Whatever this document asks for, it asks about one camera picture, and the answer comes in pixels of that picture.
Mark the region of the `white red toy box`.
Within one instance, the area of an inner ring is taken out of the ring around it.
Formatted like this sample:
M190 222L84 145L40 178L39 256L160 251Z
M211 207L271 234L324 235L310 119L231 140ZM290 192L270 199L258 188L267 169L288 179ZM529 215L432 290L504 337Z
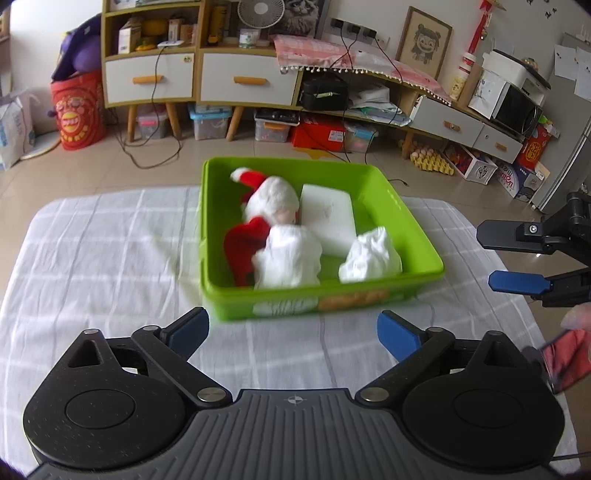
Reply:
M498 169L488 155L456 143L449 143L444 154L460 175L473 183L488 185Z

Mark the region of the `white crumpled cloth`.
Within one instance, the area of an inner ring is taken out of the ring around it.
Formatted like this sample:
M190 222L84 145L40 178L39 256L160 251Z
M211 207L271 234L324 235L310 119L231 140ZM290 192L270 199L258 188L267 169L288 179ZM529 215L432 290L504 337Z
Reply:
M398 276L403 262L385 227L363 233L353 242L339 266L339 281L358 283Z

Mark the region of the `yellow egg carton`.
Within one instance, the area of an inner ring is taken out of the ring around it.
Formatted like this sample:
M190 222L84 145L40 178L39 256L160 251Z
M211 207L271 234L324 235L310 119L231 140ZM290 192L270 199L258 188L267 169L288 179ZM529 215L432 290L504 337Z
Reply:
M422 171L436 172L447 176L453 176L455 174L454 167L447 159L439 151L432 148L417 148L411 153L410 160Z

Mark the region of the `white checkered tablecloth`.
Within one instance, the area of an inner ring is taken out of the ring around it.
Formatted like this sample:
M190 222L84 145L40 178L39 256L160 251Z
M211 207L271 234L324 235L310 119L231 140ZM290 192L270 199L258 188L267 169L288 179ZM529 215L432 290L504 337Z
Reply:
M29 472L36 462L23 432L29 399L78 334L127 337L166 326L202 304L197 282L199 191L128 190L60 199L31 220L1 306L1 456ZM505 332L518 347L543 334L526 300L498 294L502 269L475 227L453 205L407 198L406 205L445 264L441 280L390 309L413 324L460 338ZM394 365L377 336L379 306L311 312L310 302L270 307L263 318L223 321L192 364L232 392L243 388L358 390Z

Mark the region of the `santa claus plush toy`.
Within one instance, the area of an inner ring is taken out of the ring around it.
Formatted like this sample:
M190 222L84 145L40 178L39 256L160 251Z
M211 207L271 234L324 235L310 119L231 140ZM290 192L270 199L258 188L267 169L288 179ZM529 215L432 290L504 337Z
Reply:
M240 167L230 179L249 192L242 199L242 223L231 227L223 251L237 287L291 289L318 285L322 244L300 224L294 187L279 176Z

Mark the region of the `green plastic bin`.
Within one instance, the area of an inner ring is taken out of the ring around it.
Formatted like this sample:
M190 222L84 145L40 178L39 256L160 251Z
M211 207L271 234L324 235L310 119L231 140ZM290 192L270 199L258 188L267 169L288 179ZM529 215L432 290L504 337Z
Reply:
M198 280L218 319L365 307L408 297L444 273L374 166L215 157L201 180Z

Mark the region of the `white printer box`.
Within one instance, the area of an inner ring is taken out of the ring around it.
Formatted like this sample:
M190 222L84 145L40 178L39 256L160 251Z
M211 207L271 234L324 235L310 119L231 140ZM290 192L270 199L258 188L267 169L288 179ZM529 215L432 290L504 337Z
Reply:
M517 87L540 107L551 90L550 83L535 68L499 50L483 55L483 69Z

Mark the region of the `long wooden tv console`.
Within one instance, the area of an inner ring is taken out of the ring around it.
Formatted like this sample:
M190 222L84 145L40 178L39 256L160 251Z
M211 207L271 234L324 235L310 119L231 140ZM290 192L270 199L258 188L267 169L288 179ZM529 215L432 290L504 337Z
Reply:
M360 74L336 70L328 72ZM406 155L410 154L410 145L417 134L455 142L508 163L514 162L522 149L522 143L515 135L464 106L454 102L448 106L419 89L376 74L360 75L387 82L393 91L394 104L401 109L403 117L410 120L401 126L408 131Z

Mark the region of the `white foam block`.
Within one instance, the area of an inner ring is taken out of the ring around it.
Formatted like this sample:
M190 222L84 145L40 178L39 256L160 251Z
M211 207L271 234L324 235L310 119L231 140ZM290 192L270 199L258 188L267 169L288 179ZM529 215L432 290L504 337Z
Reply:
M346 258L356 240L351 196L342 190L304 184L301 225L321 242L322 254Z

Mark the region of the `framed cartoon drawing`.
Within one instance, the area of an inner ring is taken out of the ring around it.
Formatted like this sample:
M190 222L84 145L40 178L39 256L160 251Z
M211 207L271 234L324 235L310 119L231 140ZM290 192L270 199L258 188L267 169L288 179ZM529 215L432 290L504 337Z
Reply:
M438 79L443 69L453 27L411 6L408 10L396 59Z

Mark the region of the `red cardboard box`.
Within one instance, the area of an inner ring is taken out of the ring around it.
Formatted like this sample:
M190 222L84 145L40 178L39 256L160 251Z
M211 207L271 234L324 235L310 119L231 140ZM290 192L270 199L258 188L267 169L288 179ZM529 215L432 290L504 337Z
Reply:
M346 127L338 119L324 116L304 116L294 127L291 144L295 148L344 151Z

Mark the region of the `pink lid storage box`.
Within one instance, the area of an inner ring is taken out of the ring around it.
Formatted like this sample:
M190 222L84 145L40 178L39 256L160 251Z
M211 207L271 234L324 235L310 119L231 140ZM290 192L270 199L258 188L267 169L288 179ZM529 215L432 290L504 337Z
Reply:
M144 104L137 108L136 126L141 140L160 140L167 135L168 115L163 104Z

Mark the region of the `blue lid storage box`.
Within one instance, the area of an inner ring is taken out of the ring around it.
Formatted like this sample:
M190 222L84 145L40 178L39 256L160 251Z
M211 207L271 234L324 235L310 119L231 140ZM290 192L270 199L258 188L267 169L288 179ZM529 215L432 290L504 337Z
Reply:
M231 107L190 103L187 109L197 141L223 139L226 136L228 121L232 116Z

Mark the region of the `black bag on shelf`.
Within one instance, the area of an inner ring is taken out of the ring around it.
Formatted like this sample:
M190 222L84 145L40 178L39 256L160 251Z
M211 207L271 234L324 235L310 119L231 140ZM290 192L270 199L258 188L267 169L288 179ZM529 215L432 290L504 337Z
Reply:
M297 104L308 111L344 111L349 106L349 85L332 72L304 73Z

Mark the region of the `black lid storage box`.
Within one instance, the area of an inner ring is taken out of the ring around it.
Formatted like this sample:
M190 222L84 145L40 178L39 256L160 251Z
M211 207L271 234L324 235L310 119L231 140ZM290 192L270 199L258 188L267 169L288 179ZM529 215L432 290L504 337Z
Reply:
M301 115L294 110L256 109L253 114L256 122L254 138L257 142L286 143L290 130L301 122Z

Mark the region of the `white paper shopping bag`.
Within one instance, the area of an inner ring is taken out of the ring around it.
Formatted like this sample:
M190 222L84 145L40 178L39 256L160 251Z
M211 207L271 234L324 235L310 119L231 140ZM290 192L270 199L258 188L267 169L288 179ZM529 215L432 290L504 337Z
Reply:
M38 99L28 90L12 92L1 98L0 164L1 170L12 168L35 143L31 104Z

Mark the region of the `red cartoon bucket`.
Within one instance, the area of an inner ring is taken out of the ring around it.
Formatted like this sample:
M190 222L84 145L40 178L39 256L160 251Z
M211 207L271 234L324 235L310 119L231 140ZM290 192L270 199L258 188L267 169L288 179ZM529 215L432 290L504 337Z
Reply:
M78 74L50 85L53 110L62 147L76 151L102 140L104 95L102 72Z

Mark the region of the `pink table runner cloth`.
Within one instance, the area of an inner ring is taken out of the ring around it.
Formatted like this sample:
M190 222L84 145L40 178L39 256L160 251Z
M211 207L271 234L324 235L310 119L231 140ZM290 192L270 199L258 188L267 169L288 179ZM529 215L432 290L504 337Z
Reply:
M448 106L452 105L451 97L437 80L405 63L390 59L384 53L355 51L353 47L290 35L274 35L273 46L276 50L277 63L283 73L289 70L310 72L336 70L376 74L419 89Z

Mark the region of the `wooden shelf cabinet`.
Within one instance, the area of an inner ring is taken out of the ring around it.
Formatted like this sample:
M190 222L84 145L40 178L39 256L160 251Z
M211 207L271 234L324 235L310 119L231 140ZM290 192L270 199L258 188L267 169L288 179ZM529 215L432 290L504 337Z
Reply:
M127 109L126 140L135 140L138 108L150 101L165 106L173 136L182 137L177 105L193 102L232 109L226 138L235 137L246 108L297 108L301 73L280 71L271 46L252 49L207 44L212 1L170 1L138 5L104 1L101 11L101 67L107 108ZM194 40L148 51L118 48L119 31L132 18L195 22Z

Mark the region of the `cat picture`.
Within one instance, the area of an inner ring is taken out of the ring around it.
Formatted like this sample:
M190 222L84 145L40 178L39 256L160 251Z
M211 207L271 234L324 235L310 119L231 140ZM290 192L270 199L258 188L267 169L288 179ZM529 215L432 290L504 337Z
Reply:
M327 19L328 0L287 0L283 18L276 25L280 34L318 38Z

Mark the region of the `purple plush toy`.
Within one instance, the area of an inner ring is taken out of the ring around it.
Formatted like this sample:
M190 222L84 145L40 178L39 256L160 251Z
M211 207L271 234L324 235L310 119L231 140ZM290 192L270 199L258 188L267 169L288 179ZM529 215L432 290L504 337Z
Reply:
M64 81L76 74L86 74L101 68L101 15L86 20L68 31L60 46L53 81Z

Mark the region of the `white desk fan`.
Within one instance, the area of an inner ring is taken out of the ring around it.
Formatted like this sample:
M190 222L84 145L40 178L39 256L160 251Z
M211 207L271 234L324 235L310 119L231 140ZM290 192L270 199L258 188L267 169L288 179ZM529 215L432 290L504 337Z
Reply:
M238 2L240 48L256 48L260 31L273 27L283 18L283 0L242 0Z

